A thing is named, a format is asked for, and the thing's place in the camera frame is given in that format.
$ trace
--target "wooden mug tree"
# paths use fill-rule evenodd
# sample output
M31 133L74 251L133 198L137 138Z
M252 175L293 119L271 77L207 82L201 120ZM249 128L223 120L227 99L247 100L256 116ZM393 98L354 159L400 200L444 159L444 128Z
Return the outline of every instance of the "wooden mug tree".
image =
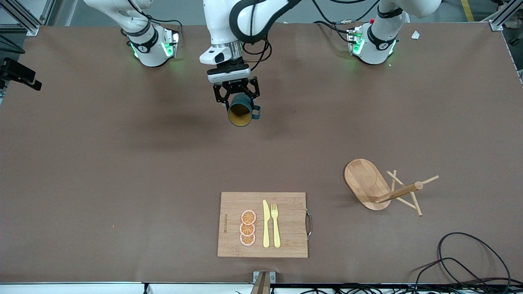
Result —
M349 162L344 172L345 182L363 206L371 210L382 210L389 206L391 200L397 199L401 203L415 209L418 215L422 216L422 211L419 208L414 192L423 189L425 184L438 179L439 176L405 185L396 177L396 171L394 173L387 171L387 174L392 177L391 187L387 185L376 166L365 159L356 159ZM402 188L395 190L396 183L400 184ZM411 195L414 204L400 198L408 194Z

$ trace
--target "cup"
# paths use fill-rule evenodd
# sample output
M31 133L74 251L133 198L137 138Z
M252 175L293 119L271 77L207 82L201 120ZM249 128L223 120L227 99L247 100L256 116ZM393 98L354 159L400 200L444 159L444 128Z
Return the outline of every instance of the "cup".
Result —
M258 105L251 104L251 99L247 95L240 93L232 99L228 110L229 121L237 127L244 127L253 119L260 118L261 109Z

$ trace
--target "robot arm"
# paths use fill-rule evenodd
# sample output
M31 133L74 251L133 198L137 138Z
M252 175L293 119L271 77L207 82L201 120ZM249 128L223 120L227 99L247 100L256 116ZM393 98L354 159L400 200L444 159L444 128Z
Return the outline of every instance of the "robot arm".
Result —
M240 41L254 44L263 40L276 19L299 2L301 0L204 0L212 47L200 56L200 62L217 65L241 58Z
M383 63L392 54L397 34L405 23L403 11L424 18L436 11L441 0L381 0L374 23L355 28L350 53L368 64Z
M134 55L146 66L160 66L176 52L178 34L154 25L137 9L151 7L154 0L84 0L116 21L131 40Z

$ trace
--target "yellow plastic fork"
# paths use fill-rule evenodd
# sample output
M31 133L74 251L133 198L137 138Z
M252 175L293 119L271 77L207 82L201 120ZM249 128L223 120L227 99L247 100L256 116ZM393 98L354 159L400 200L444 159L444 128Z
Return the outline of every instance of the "yellow plastic fork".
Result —
M274 247L280 248L281 241L280 230L278 230L278 205L276 205L276 203L270 205L270 216L274 221Z

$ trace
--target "orange slice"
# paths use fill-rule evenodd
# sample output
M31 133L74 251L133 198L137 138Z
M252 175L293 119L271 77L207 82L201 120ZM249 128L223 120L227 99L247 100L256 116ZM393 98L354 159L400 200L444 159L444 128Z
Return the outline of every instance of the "orange slice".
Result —
M256 228L254 227L253 224L240 224L240 234L245 236L245 237L249 237L249 236L252 236L254 234L254 231L256 230Z
M256 235L252 235L249 237L240 235L240 242L245 246L251 246L254 244L254 241L256 241Z
M245 210L242 213L242 223L253 224L256 221L256 214L252 210Z

